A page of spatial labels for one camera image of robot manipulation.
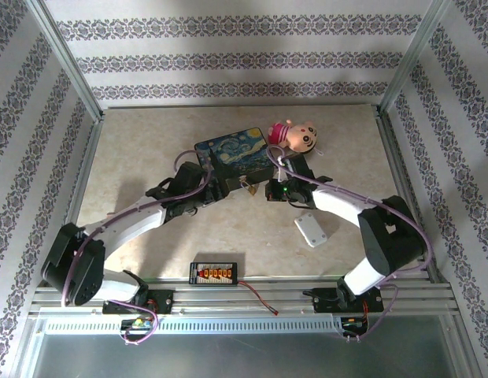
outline beige floor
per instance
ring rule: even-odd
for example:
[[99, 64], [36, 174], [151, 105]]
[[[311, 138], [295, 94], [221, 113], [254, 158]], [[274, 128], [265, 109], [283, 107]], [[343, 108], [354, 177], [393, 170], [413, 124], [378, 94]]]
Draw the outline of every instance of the beige floor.
[[[132, 204], [171, 176], [174, 158], [196, 142], [252, 127], [266, 135], [269, 125], [286, 119], [317, 126], [324, 156], [307, 157], [316, 175], [374, 198], [396, 192], [370, 106], [115, 109], [105, 115], [78, 224]], [[254, 197], [233, 191], [195, 217], [176, 218], [122, 246], [106, 268], [186, 277], [194, 259], [225, 260], [239, 263], [239, 275], [322, 276], [343, 274], [361, 260], [359, 230], [329, 213], [314, 213], [328, 242], [308, 246], [294, 225], [304, 212], [267, 203], [263, 184]]]

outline floral striped wallpaper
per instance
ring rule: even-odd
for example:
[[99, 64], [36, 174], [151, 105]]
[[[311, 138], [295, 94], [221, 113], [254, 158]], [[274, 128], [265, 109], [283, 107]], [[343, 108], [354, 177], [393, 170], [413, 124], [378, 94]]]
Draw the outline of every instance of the floral striped wallpaper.
[[440, 271], [488, 376], [488, 1], [453, 1], [390, 119]]
[[65, 222], [93, 121], [21, 0], [0, 0], [0, 376]]
[[101, 106], [379, 103], [430, 0], [46, 0]]

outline pink toy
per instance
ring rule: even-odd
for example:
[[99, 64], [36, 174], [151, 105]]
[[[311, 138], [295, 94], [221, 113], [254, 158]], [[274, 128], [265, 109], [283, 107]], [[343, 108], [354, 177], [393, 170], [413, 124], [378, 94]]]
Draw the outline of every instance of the pink toy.
[[286, 124], [274, 124], [268, 129], [268, 142], [304, 154], [316, 146], [317, 130], [310, 120], [295, 126], [287, 120]]

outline striped wall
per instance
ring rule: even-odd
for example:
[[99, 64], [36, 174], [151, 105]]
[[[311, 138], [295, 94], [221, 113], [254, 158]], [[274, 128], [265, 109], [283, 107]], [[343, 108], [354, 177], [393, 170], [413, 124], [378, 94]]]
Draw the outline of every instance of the striped wall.
[[488, 376], [488, 1], [452, 1], [390, 119], [438, 268]]
[[0, 0], [0, 376], [65, 222], [93, 121], [22, 0]]
[[431, 0], [46, 0], [101, 107], [379, 103]]

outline metal bracket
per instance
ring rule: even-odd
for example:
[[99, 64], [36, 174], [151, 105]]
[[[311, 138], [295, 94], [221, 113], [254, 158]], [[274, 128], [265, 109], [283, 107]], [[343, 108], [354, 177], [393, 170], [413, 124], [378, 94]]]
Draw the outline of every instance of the metal bracket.
[[[172, 297], [174, 295], [173, 290], [148, 290], [146, 296], [146, 302], [153, 299], [157, 303], [157, 313], [160, 315], [170, 314], [172, 310]], [[104, 302], [102, 305], [102, 314], [104, 315], [127, 315], [127, 314], [141, 314], [147, 313], [146, 311], [140, 311], [137, 309], [130, 309], [123, 307], [112, 302]]]
[[363, 301], [368, 305], [368, 312], [381, 313], [384, 311], [383, 297], [380, 290], [373, 287], [356, 300], [346, 306], [340, 306], [335, 287], [315, 287], [303, 292], [303, 295], [312, 297], [315, 313], [363, 313]]

